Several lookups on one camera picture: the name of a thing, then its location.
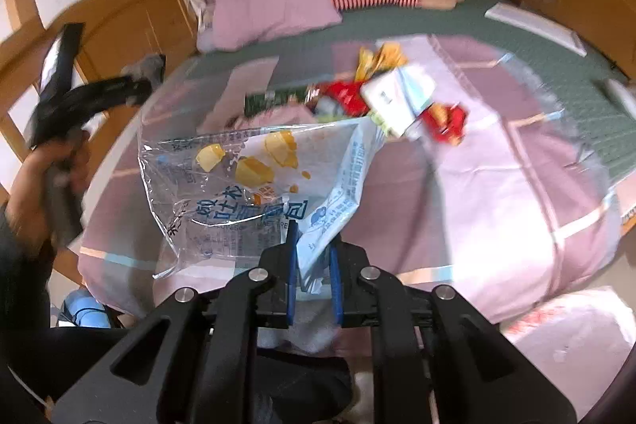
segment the transparent plastic bag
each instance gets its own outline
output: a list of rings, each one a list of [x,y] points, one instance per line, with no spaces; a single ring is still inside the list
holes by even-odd
[[[165,140],[161,133],[144,121],[139,134],[148,202],[173,253],[162,252],[156,277],[212,257],[253,267],[295,219],[301,289],[319,292],[323,250],[358,207],[384,142],[377,125],[363,117]]]

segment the black cable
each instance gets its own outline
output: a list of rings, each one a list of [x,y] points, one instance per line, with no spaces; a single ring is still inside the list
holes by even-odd
[[[82,311],[97,311],[98,313],[104,313],[104,315],[108,316],[108,312],[106,310],[101,310],[99,308],[82,308],[80,310],[77,310],[73,315],[71,315],[70,319],[69,319],[69,316],[66,316],[64,314],[64,312],[61,312],[60,315],[58,316],[58,319],[64,318],[65,321],[72,323],[73,325],[75,325],[75,327],[79,327],[77,323],[77,317]]]

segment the yellow cheese illustration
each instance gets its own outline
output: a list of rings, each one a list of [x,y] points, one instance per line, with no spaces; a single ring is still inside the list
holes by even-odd
[[[223,151],[221,145],[211,144],[196,154],[196,163],[201,166],[202,170],[209,173],[223,157],[225,157],[225,151]]]
[[[267,182],[274,181],[271,167],[254,157],[244,157],[237,163],[236,180],[244,186],[255,189]]]
[[[290,130],[272,132],[265,137],[265,150],[282,168],[298,168],[297,147]]]

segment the pink pillow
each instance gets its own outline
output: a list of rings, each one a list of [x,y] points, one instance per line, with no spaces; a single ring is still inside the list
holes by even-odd
[[[211,44],[237,50],[341,22],[331,0],[214,0]]]

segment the snack package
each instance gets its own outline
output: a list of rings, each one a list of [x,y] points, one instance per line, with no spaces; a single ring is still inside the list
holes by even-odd
[[[355,71],[355,82],[365,82],[377,72],[402,67],[407,63],[408,60],[402,54],[402,48],[397,42],[385,42],[375,54],[362,47]]]
[[[253,267],[298,221],[300,287],[320,291],[323,250],[359,205],[384,142],[368,117],[148,141],[139,161],[173,257],[157,277],[213,257]]]
[[[413,63],[362,83],[360,93],[391,133],[402,137],[431,105],[434,90],[433,78],[421,65]]]
[[[362,117],[369,107],[360,96],[360,87],[361,83],[336,80],[252,93],[245,96],[244,116],[249,119],[278,106],[302,104],[317,117]]]
[[[468,112],[459,104],[433,103],[419,115],[436,142],[457,146],[463,140],[463,127]]]

